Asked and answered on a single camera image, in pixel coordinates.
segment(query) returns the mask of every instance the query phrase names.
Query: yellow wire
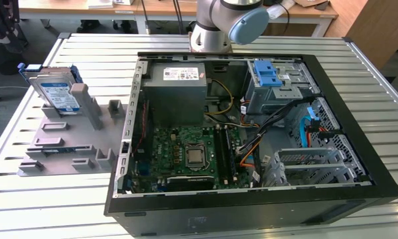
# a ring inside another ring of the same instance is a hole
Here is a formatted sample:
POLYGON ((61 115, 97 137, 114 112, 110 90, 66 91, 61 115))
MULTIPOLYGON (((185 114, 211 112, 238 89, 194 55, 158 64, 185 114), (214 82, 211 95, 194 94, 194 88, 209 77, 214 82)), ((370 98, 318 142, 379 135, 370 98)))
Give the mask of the yellow wire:
POLYGON ((225 89, 225 91, 230 95, 230 104, 229 104, 229 106, 227 106, 227 108, 225 110, 217 111, 217 112, 206 112, 205 115, 218 115, 218 114, 222 114, 222 113, 227 112, 231 109, 231 106, 233 106, 233 95, 231 95, 231 92, 229 91, 229 89, 225 87, 225 85, 218 80, 213 79, 213 81, 215 81, 222 86, 222 88, 225 89))

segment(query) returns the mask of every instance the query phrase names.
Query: power supply label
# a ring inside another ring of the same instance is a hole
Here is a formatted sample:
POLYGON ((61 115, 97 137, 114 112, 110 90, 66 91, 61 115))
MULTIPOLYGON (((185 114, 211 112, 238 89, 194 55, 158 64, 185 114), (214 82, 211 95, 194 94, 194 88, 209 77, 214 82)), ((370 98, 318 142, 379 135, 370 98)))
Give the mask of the power supply label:
POLYGON ((199 69, 197 67, 175 67, 163 69, 163 81, 198 81, 199 69))
POLYGON ((66 83, 41 83, 41 86, 42 92, 55 109, 67 113, 79 110, 79 104, 69 93, 70 88, 66 83))

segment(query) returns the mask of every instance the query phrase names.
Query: metal slatted table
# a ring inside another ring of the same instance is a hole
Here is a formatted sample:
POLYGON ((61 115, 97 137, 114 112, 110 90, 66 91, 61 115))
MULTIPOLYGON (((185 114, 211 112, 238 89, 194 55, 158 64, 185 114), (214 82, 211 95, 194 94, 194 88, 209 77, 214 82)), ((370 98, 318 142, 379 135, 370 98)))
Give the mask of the metal slatted table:
MULTIPOLYGON (((59 38, 45 66, 74 63, 98 103, 129 100, 138 51, 189 50, 179 35, 71 34, 59 38)), ((339 38, 262 37, 234 52, 314 54, 398 183, 398 93, 351 43, 339 38)), ((39 125, 42 104, 29 88, 0 138, 0 238, 123 239, 102 215, 109 173, 18 177, 17 167, 39 125)), ((182 238, 398 239, 398 199, 325 226, 211 233, 182 238)))

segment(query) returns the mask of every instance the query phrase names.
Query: white label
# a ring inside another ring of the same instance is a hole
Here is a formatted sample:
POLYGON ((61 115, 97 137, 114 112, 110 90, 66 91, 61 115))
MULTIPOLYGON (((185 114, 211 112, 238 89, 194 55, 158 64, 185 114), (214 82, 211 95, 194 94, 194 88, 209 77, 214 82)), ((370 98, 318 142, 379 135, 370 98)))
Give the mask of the white label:
POLYGON ((254 179, 257 182, 259 182, 259 178, 261 178, 261 176, 259 176, 259 174, 257 173, 257 171, 253 172, 251 177, 253 177, 253 179, 254 179))
POLYGON ((279 79, 290 79, 287 74, 286 75, 278 75, 278 78, 279 79))
POLYGON ((58 150, 57 149, 46 149, 46 150, 42 150, 43 153, 58 153, 58 150))
POLYGON ((51 101, 54 108, 62 112, 75 112, 79 110, 77 100, 69 93, 66 83, 41 83, 46 98, 51 101))
POLYGON ((321 18, 335 18, 334 15, 319 15, 321 18))
POLYGON ((270 161, 271 157, 265 155, 263 158, 262 158, 262 163, 267 163, 270 161))
POLYGON ((163 81, 198 81, 199 69, 195 67, 189 68, 165 68, 163 81))
POLYGON ((246 106, 239 106, 239 112, 245 115, 246 114, 246 106))
POLYGON ((114 11, 114 13, 133 14, 133 11, 114 11))

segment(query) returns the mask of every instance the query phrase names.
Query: sticker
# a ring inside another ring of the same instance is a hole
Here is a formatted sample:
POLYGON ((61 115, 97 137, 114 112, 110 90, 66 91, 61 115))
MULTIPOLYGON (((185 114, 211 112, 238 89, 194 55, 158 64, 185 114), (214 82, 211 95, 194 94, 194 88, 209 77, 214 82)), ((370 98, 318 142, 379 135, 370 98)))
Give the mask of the sticker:
POLYGON ((257 182, 259 182, 261 176, 259 176, 259 174, 257 173, 257 171, 253 172, 251 177, 253 177, 253 179, 254 179, 257 182))
POLYGON ((133 14, 133 11, 114 11, 114 13, 133 14))
POLYGON ((321 18, 335 18, 334 15, 319 15, 321 18))
POLYGON ((206 226, 206 219, 207 217, 197 217, 197 218, 189 218, 187 219, 187 227, 190 229, 199 229, 203 228, 203 226, 206 226))
POLYGON ((241 113, 242 115, 246 114, 246 106, 239 106, 239 113, 241 113))
POLYGON ((270 161, 271 157, 265 155, 263 158, 262 158, 262 163, 267 163, 270 161))
POLYGON ((41 86, 46 98, 59 111, 71 113, 79 110, 79 105, 69 93, 70 89, 66 83, 41 83, 41 86))
POLYGON ((163 81, 197 81, 199 80, 199 69, 195 67, 177 67, 163 69, 163 81))
POLYGON ((45 149, 42 150, 43 153, 58 153, 57 149, 45 149))
POLYGON ((287 74, 286 75, 278 75, 278 78, 279 79, 287 79, 287 80, 290 79, 287 74))

